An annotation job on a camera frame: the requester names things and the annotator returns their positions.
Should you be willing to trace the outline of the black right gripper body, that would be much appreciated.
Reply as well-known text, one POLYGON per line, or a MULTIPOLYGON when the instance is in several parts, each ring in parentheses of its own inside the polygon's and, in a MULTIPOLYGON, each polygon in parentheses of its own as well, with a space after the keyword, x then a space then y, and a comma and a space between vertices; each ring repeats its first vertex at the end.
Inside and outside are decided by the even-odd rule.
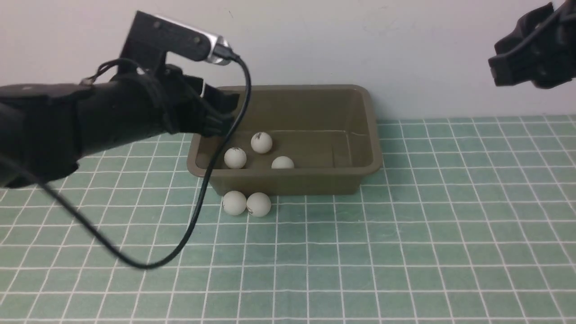
POLYGON ((530 81, 549 90, 575 78, 574 2, 558 8, 552 3, 531 10, 517 20, 515 28, 494 45, 488 60, 498 87, 530 81))

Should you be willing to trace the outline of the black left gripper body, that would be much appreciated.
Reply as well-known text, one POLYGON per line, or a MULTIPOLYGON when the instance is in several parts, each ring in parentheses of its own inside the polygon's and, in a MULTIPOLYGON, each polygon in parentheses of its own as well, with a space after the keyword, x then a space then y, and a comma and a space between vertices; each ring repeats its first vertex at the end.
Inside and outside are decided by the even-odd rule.
POLYGON ((175 65, 164 65, 153 72, 166 94, 167 105, 173 117, 168 119, 173 131, 171 133, 194 134, 194 109, 210 106, 203 99, 204 79, 189 76, 175 65))

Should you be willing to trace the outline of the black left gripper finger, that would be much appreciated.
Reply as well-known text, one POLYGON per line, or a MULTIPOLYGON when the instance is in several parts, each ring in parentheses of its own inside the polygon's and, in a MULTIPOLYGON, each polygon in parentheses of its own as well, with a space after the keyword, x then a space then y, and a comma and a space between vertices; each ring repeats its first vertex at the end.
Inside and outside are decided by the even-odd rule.
POLYGON ((230 113, 222 113, 213 107, 195 108, 193 132, 204 137, 221 137, 232 128, 235 118, 230 113))
POLYGON ((232 113, 238 106, 239 94, 229 94, 204 83, 203 99, 219 113, 232 113))

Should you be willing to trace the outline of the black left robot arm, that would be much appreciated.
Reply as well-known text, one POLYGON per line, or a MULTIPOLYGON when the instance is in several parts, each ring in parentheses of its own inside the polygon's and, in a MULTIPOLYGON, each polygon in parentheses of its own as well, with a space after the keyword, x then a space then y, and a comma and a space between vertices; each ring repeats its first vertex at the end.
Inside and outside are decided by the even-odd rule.
POLYGON ((168 65, 159 75, 127 72, 109 82, 1 87, 1 156, 53 182, 88 155, 165 133, 222 137, 239 94, 168 65))

